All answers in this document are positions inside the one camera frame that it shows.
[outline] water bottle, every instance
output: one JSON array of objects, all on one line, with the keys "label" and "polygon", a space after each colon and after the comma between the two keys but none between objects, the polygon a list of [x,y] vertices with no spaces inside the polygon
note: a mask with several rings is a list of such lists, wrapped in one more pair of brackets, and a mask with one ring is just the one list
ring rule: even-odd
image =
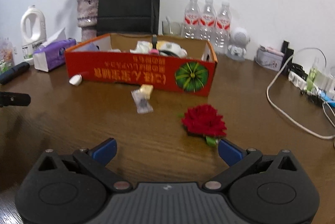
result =
[{"label": "water bottle", "polygon": [[214,24],[215,10],[213,0],[205,0],[206,4],[200,16],[200,39],[211,40]]},{"label": "water bottle", "polygon": [[199,38],[199,17],[198,0],[190,0],[185,9],[183,37]]},{"label": "water bottle", "polygon": [[216,17],[216,36],[214,51],[217,54],[226,54],[229,43],[230,23],[232,15],[229,10],[229,2],[223,1],[222,7]]}]

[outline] flower vase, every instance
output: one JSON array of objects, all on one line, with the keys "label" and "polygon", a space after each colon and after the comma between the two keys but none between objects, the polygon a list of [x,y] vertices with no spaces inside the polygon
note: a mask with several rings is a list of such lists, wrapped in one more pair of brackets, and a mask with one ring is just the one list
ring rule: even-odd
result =
[{"label": "flower vase", "polygon": [[82,42],[97,36],[98,4],[99,0],[78,0],[77,19]]}]

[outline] blue gripper pad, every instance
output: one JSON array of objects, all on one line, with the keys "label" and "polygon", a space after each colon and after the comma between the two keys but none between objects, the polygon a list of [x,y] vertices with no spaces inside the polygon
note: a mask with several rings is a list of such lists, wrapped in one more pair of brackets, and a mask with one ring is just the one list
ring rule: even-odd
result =
[{"label": "blue gripper pad", "polygon": [[245,150],[224,139],[220,140],[218,151],[221,159],[229,166],[236,164],[247,155]]},{"label": "blue gripper pad", "polygon": [[106,141],[97,145],[88,152],[93,160],[106,166],[116,155],[118,150],[117,142],[114,138],[108,138]]}]

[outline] screw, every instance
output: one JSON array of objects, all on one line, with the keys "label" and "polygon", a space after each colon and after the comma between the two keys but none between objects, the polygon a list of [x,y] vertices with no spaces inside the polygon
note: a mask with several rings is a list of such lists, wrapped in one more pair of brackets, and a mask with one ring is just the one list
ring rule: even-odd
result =
[{"label": "screw", "polygon": [[166,190],[166,191],[168,191],[168,190],[171,189],[171,188],[172,188],[172,186],[169,185],[169,184],[168,184],[167,186],[164,186],[164,187],[163,187],[163,189]]},{"label": "screw", "polygon": [[215,180],[210,180],[209,182],[205,183],[205,187],[209,190],[218,190],[220,189],[222,184],[220,182],[217,182]]},{"label": "screw", "polygon": [[115,182],[113,186],[116,190],[126,190],[130,187],[130,183],[125,181],[119,181]]}]

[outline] wooden table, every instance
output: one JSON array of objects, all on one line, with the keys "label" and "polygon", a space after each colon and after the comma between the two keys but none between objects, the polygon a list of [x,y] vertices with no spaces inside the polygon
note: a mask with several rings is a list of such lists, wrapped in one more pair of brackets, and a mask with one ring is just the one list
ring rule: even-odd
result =
[{"label": "wooden table", "polygon": [[[47,148],[60,154],[91,148],[108,137],[118,142],[108,168],[132,183],[198,181],[227,168],[215,148],[189,137],[179,115],[208,102],[224,115],[227,138],[242,148],[264,154],[290,149],[320,194],[313,223],[335,223],[335,150],[332,141],[303,132],[275,111],[265,90],[275,72],[246,61],[219,59],[208,98],[154,90],[154,112],[140,115],[131,97],[132,85],[84,81],[68,83],[66,67],[50,73],[29,72],[2,87],[28,93],[28,107],[0,109],[0,223],[20,223],[13,193],[39,155]],[[297,121],[323,135],[335,132],[318,107],[280,77],[270,91],[272,100]]]}]

